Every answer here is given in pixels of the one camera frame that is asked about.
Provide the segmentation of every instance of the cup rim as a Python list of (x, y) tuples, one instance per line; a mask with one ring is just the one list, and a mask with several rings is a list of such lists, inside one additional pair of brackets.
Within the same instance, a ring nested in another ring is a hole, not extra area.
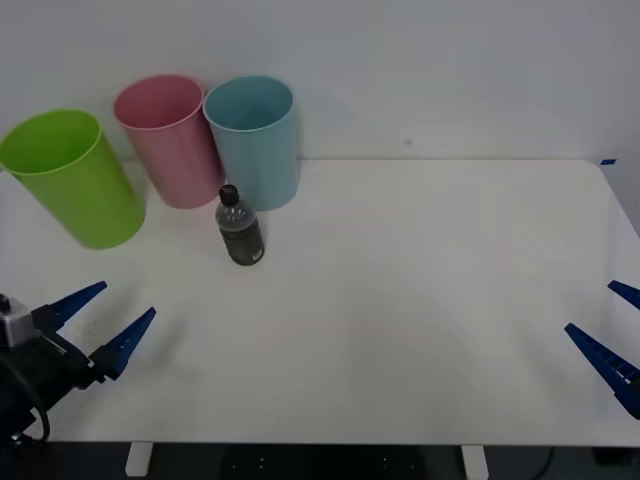
[[(200, 90), (200, 101), (198, 102), (198, 105), (196, 106), (196, 108), (194, 108), (194, 110), (191, 113), (189, 113), (188, 115), (185, 115), (180, 120), (173, 123), (169, 123), (167, 125), (162, 125), (161, 127), (134, 127), (133, 125), (129, 125), (128, 123), (125, 123), (122, 120), (120, 120), (120, 118), (116, 113), (116, 105), (120, 101), (120, 98), (133, 87), (137, 87), (141, 83), (147, 82), (149, 80), (155, 80), (158, 78), (179, 78), (181, 80), (188, 80), (189, 82), (193, 83)], [(122, 125), (124, 128), (126, 128), (127, 130), (134, 130), (137, 132), (157, 132), (160, 130), (164, 130), (165, 128), (171, 128), (171, 127), (175, 127), (176, 125), (180, 125), (181, 123), (186, 122), (187, 120), (192, 118), (194, 115), (197, 115), (198, 112), (203, 110), (202, 107), (204, 105), (204, 99), (205, 99), (204, 88), (194, 78), (191, 78), (187, 75), (180, 75), (179, 73), (160, 73), (158, 75), (151, 75), (150, 77), (141, 78), (140, 80), (137, 80), (132, 84), (127, 85), (116, 97), (115, 101), (113, 102), (113, 107), (111, 110), (113, 111), (113, 116), (116, 117), (116, 120), (118, 121), (118, 123)]]
[[(266, 125), (264, 127), (252, 128), (252, 129), (249, 129), (249, 130), (239, 130), (237, 128), (225, 127), (225, 126), (220, 125), (219, 123), (214, 122), (213, 120), (211, 120), (211, 118), (209, 118), (209, 115), (207, 114), (207, 110), (205, 109), (205, 105), (207, 104), (207, 100), (209, 99), (209, 96), (213, 92), (218, 90), (219, 88), (222, 88), (222, 87), (228, 85), (229, 83), (235, 82), (237, 80), (245, 80), (247, 78), (261, 78), (261, 79), (273, 80), (274, 82), (277, 82), (280, 85), (284, 86), (289, 91), (289, 94), (291, 95), (291, 105), (289, 105), (289, 110), (287, 110), (287, 112), (282, 117), (280, 117), (278, 120), (276, 120), (275, 122), (270, 123), (269, 125)], [(282, 80), (279, 80), (279, 79), (277, 79), (275, 77), (270, 77), (268, 75), (243, 75), (241, 77), (235, 77), (235, 78), (232, 78), (231, 80), (227, 80), (226, 82), (222, 82), (220, 85), (217, 85), (215, 88), (212, 88), (211, 90), (209, 90), (209, 92), (204, 97), (204, 101), (202, 102), (202, 113), (204, 114), (205, 118), (207, 119), (207, 122), (209, 122), (211, 125), (215, 126), (216, 128), (224, 130), (225, 132), (255, 133), (255, 132), (260, 132), (262, 130), (266, 130), (268, 128), (275, 127), (279, 123), (283, 122), (289, 115), (291, 115), (291, 112), (293, 111), (294, 104), (295, 104), (295, 98), (293, 97), (293, 92), (291, 91), (291, 88), (289, 88), (289, 85), (284, 83)]]
[(77, 113), (77, 114), (81, 114), (82, 116), (89, 118), (93, 123), (95, 123), (96, 127), (98, 127), (98, 134), (96, 135), (96, 139), (94, 140), (94, 142), (91, 144), (91, 146), (89, 146), (82, 155), (78, 156), (78, 158), (72, 160), (71, 162), (62, 165), (61, 167), (57, 167), (51, 170), (45, 170), (43, 172), (20, 172), (18, 170), (14, 170), (12, 168), (7, 167), (2, 160), (0, 160), (0, 167), (2, 167), (4, 170), (6, 170), (7, 172), (13, 174), (13, 175), (19, 175), (21, 177), (38, 177), (41, 175), (50, 175), (52, 173), (56, 173), (56, 172), (60, 172), (62, 170), (65, 170), (67, 168), (70, 168), (71, 166), (75, 165), (76, 163), (82, 161), (82, 159), (84, 159), (85, 157), (87, 157), (87, 155), (89, 155), (96, 147), (96, 145), (98, 144), (98, 142), (100, 142), (100, 140), (102, 139), (102, 136), (104, 135), (103, 131), (102, 131), (102, 127), (100, 126), (100, 122), (98, 122), (98, 119), (91, 115), (88, 112), (85, 112), (84, 110), (80, 110), (77, 108), (56, 108), (53, 110), (48, 110), (46, 112), (42, 112), (39, 113), (37, 115), (33, 115), (25, 120), (23, 120), (22, 122), (18, 123), (17, 125), (15, 125), (11, 130), (9, 130), (9, 133), (7, 133), (4, 138), (2, 139), (2, 141), (0, 141), (0, 158), (1, 158), (1, 154), (2, 154), (2, 150), (3, 147), (5, 145), (5, 142), (9, 139), (9, 137), (11, 137), (14, 133), (16, 133), (16, 131), (25, 126), (27, 123), (31, 122), (32, 120), (35, 120), (37, 118), (41, 118), (41, 117), (47, 117), (49, 115), (57, 115), (59, 113)]

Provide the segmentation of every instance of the dark liquid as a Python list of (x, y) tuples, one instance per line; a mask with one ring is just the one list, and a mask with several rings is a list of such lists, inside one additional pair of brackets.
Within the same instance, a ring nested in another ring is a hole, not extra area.
[(231, 259), (238, 265), (253, 265), (264, 256), (264, 243), (258, 219), (239, 232), (220, 230)]

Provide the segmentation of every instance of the green cup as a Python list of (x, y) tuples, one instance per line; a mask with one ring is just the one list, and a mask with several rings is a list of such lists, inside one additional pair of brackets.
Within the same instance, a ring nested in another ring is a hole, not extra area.
[(53, 110), (21, 123), (0, 143), (0, 167), (87, 247), (125, 242), (144, 221), (143, 203), (88, 113)]

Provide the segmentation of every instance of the plastic cup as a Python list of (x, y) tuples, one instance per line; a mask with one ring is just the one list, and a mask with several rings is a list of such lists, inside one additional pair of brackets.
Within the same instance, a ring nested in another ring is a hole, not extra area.
[(175, 208), (209, 203), (224, 182), (203, 98), (191, 78), (158, 75), (127, 87), (114, 104), (156, 190)]
[(293, 94), (269, 77), (242, 77), (204, 101), (229, 183), (255, 210), (272, 210), (298, 189)]
[(144, 221), (144, 205), (88, 113), (53, 110), (21, 123), (0, 143), (0, 166), (87, 247), (116, 246)]

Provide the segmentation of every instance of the plastic bottle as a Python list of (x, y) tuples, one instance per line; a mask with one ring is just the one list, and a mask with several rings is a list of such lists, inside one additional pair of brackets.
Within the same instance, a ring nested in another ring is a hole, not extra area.
[(233, 185), (220, 188), (216, 222), (231, 259), (238, 265), (253, 265), (264, 256), (258, 219), (251, 207), (240, 200)]

